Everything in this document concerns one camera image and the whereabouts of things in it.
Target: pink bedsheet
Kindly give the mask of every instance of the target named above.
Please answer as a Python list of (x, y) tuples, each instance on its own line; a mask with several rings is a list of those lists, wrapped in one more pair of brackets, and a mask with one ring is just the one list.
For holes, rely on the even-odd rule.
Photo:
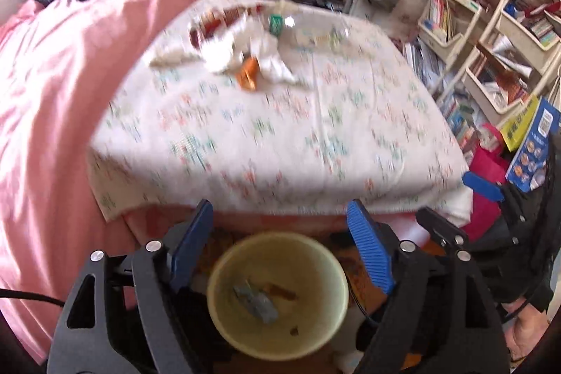
[[(107, 224), (86, 148), (114, 91), (154, 37), (194, 0), (30, 0), (0, 27), (0, 287), (65, 299), (96, 249), (137, 247)], [(28, 352), (47, 354), (60, 310), (0, 300)]]

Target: magazine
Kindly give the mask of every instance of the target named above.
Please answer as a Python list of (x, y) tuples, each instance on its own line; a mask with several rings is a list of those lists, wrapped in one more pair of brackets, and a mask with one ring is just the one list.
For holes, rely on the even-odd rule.
[(561, 113), (545, 98), (540, 99), (526, 136), (510, 166), (506, 178), (523, 192), (545, 183), (548, 135), (559, 132)]

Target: bookshelf shelf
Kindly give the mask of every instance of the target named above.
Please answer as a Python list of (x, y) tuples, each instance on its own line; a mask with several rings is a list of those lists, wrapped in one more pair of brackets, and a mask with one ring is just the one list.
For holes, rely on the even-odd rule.
[[(526, 106), (526, 103), (519, 98), (507, 106), (500, 107), (479, 81), (478, 74), (474, 70), (475, 64), (478, 62), (478, 59), (490, 53), (488, 48), (489, 39), (493, 34), (498, 32), (507, 36), (514, 47), (517, 48), (537, 72), (538, 78), (533, 79), (531, 87), (528, 88), (529, 96), (541, 95), (547, 84), (553, 81), (561, 66), (561, 40), (556, 39), (547, 47), (544, 47), (526, 28), (504, 12), (508, 2), (509, 0), (500, 0), (490, 22), (479, 39), (479, 44), (472, 49), (462, 68), (437, 100), (437, 104), (441, 105), (448, 94), (452, 92), (455, 85), (461, 80), (465, 89), (480, 106), (489, 122), (499, 127), (509, 117), (519, 113)], [(500, 62), (495, 62), (495, 64), (504, 67)]]
[(548, 18), (549, 22), (552, 23), (553, 28), (558, 36), (561, 36), (561, 20), (558, 16), (552, 15), (548, 11), (545, 12), (545, 16)]
[(472, 0), (448, 0), (454, 2), (458, 5), (461, 5), (464, 9), (466, 9), (470, 14), (469, 22), (467, 22), (467, 26), (464, 32), (458, 32), (454, 37), (452, 37), (448, 42), (444, 42), (440, 37), (435, 35), (433, 31), (431, 31), (425, 25), (425, 20), (427, 20), (430, 16), (430, 9), (431, 9), (431, 1), (428, 2), (423, 16), (419, 20), (419, 37), (423, 42), (425, 42), (434, 53), (437, 54), (439, 58), (444, 61), (445, 69), (442, 72), (442, 75), (439, 77), (436, 84), (431, 89), (431, 94), (434, 96), (437, 92), (440, 84), (446, 77), (446, 75), (454, 69), (454, 67), (458, 68), (458, 58), (462, 51), (466, 47), (468, 40), (475, 35), (475, 32), (479, 30), (477, 28), (478, 22), (484, 19), (484, 11), (483, 8)]
[(532, 67), (541, 75), (544, 75), (555, 54), (555, 50), (559, 46), (559, 37), (544, 47), (536, 37), (505, 11), (501, 12), (496, 24), (496, 30), (506, 35), (512, 42), (512, 45), (520, 51)]

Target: white tissue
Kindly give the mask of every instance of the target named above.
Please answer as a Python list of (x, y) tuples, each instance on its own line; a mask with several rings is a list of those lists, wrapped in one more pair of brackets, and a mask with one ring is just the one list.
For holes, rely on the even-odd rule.
[(142, 60), (153, 68), (168, 68), (180, 65), (189, 59), (198, 59), (198, 52), (193, 48), (188, 38), (181, 35), (166, 35), (165, 40), (154, 47), (150, 47), (142, 56)]
[(297, 78), (286, 67), (278, 52), (278, 40), (265, 30), (254, 16), (242, 16), (219, 37), (201, 45), (200, 56), (207, 70), (222, 73), (234, 70), (243, 62), (243, 56), (257, 58), (261, 74), (273, 83), (296, 83)]

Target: floral bedsheet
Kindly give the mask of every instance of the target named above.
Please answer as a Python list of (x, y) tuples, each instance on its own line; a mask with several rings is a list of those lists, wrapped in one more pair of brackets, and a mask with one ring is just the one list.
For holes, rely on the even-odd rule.
[[(152, 43), (185, 35), (211, 8), (262, 0), (199, 0)], [(362, 199), (372, 213), (428, 205), (468, 221), (466, 162), (437, 106), (375, 25), (302, 7), (342, 23), (356, 52), (279, 42), (300, 86), (235, 78), (200, 61), (152, 69), (139, 60), (91, 141), (89, 176), (106, 220), (151, 203), (229, 213), (342, 214)]]

